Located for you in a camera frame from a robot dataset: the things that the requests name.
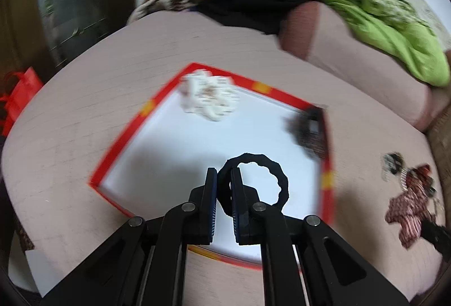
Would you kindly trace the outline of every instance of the beige fabric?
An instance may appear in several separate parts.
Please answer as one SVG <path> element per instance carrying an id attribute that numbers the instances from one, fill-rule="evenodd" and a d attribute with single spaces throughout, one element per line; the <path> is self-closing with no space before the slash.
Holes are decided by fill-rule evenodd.
<path id="1" fill-rule="evenodd" d="M 310 8 L 308 3 L 297 7 L 290 13 L 286 26 L 296 28 L 291 21 L 298 24 Z M 318 13 L 306 60 L 357 87 L 417 129 L 424 130 L 431 121 L 429 87 L 416 81 L 392 57 L 356 40 L 344 20 L 330 7 L 319 4 Z M 294 40 L 288 43 L 285 37 L 282 47 L 301 57 L 296 44 L 298 39 L 305 38 L 302 25 L 298 34 L 296 37 L 296 33 L 291 32 Z"/>
<path id="2" fill-rule="evenodd" d="M 280 24 L 281 49 L 304 61 L 308 60 L 321 5 L 319 2 L 307 2 L 288 14 Z"/>
<path id="3" fill-rule="evenodd" d="M 195 12 L 157 12 L 102 40 L 50 80 L 14 125 L 3 151 L 6 186 L 55 267 L 69 273 L 125 221 L 87 179 L 141 105 L 191 61 L 327 105 L 334 228 L 409 299 L 433 284 L 441 256 L 424 240 L 402 248 L 399 225 L 384 221 L 401 188 L 382 181 L 380 167 L 382 153 L 399 151 L 409 165 L 430 163 L 437 181 L 425 136 L 355 87 L 282 52 L 272 36 Z M 186 279 L 186 305 L 263 305 L 255 270 L 190 254 Z"/>
<path id="4" fill-rule="evenodd" d="M 448 59 L 448 64 L 451 65 L 451 50 L 445 52 L 445 55 Z M 432 119 L 435 119 L 444 108 L 451 103 L 451 84 L 446 87 L 433 87 L 432 89 L 432 107 L 431 107 L 431 116 Z"/>
<path id="5" fill-rule="evenodd" d="M 441 180 L 446 225 L 451 229 L 451 105 L 434 121 L 428 131 L 429 144 Z"/>

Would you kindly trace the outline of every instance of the green cloth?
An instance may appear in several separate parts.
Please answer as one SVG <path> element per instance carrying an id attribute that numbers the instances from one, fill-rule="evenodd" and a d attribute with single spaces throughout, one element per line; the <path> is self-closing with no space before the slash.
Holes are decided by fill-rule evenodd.
<path id="1" fill-rule="evenodd" d="M 402 60 L 411 74 L 434 86 L 450 82 L 450 68 L 428 24 L 406 0 L 324 0 L 355 37 Z"/>

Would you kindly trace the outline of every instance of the black rubber ring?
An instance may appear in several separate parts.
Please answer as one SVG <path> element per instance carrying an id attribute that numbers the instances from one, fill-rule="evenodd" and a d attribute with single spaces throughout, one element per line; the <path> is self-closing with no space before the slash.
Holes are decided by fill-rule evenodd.
<path id="1" fill-rule="evenodd" d="M 282 168 L 277 162 L 270 160 L 263 154 L 242 154 L 241 156 L 227 160 L 225 165 L 218 172 L 217 198 L 224 212 L 232 217 L 232 191 L 230 189 L 230 173 L 233 167 L 240 163 L 255 162 L 259 166 L 266 167 L 269 172 L 277 178 L 277 184 L 280 187 L 279 198 L 273 206 L 282 211 L 283 206 L 288 200 L 288 178 L 283 173 Z"/>

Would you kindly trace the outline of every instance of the black object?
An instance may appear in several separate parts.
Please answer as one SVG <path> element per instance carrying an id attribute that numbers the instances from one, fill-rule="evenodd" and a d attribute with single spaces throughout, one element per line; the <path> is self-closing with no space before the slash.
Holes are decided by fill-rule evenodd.
<path id="1" fill-rule="evenodd" d="M 426 219 L 421 221 L 421 237 L 434 245 L 443 255 L 443 260 L 451 259 L 451 231 Z"/>
<path id="2" fill-rule="evenodd" d="M 288 12 L 309 1 L 321 0 L 203 0 L 196 9 L 225 26 L 279 34 L 280 22 Z"/>
<path id="3" fill-rule="evenodd" d="M 428 192 L 427 192 L 428 198 L 433 198 L 435 193 L 437 193 L 437 190 L 434 187 L 429 186 L 428 187 Z"/>
<path id="4" fill-rule="evenodd" d="M 30 303 L 25 299 L 23 294 L 19 291 L 10 278 L 6 270 L 0 266 L 0 301 L 2 305 L 14 306 L 30 306 Z"/>
<path id="5" fill-rule="evenodd" d="M 393 175 L 399 174 L 404 168 L 404 159 L 401 154 L 397 152 L 384 155 L 384 161 L 387 169 L 389 169 Z"/>
<path id="6" fill-rule="evenodd" d="M 218 201 L 221 204 L 224 213 L 233 216 L 232 210 L 232 190 L 231 190 L 231 171 L 238 167 L 240 163 L 254 162 L 259 166 L 266 167 L 269 172 L 277 178 L 277 184 L 280 187 L 279 199 L 273 206 L 282 211 L 283 206 L 288 200 L 288 178 L 283 173 L 282 168 L 277 162 L 270 160 L 263 154 L 242 154 L 241 156 L 227 160 L 225 165 L 218 172 Z"/>
<path id="7" fill-rule="evenodd" d="M 236 240 L 261 245 L 267 306 L 306 304 L 293 245 L 310 305 L 409 304 L 320 218 L 287 217 L 278 207 L 260 202 L 257 191 L 243 185 L 240 169 L 230 165 L 226 176 L 230 177 Z M 189 202 L 164 217 L 146 222 L 130 218 L 52 289 L 41 305 L 181 305 L 187 244 L 207 245 L 213 239 L 216 179 L 216 170 L 209 168 L 205 185 L 194 188 Z"/>
<path id="8" fill-rule="evenodd" d="M 292 131 L 297 143 L 307 153 L 324 159 L 327 152 L 324 112 L 322 108 L 312 106 L 300 112 L 293 121 Z"/>

